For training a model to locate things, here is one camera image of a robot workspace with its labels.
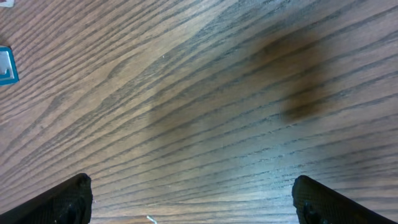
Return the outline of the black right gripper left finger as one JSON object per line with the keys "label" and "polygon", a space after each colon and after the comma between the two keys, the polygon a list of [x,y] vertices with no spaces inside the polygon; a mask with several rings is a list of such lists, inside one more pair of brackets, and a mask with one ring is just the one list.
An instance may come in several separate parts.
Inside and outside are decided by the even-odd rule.
{"label": "black right gripper left finger", "polygon": [[92,203],[91,178],[80,173],[1,214],[1,223],[89,224]]}

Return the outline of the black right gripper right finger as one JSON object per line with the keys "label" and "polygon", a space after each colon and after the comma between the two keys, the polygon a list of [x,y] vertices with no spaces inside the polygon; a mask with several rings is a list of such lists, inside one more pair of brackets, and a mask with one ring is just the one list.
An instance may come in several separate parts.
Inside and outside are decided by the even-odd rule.
{"label": "black right gripper right finger", "polygon": [[396,224],[306,175],[295,179],[292,198],[300,224]]}

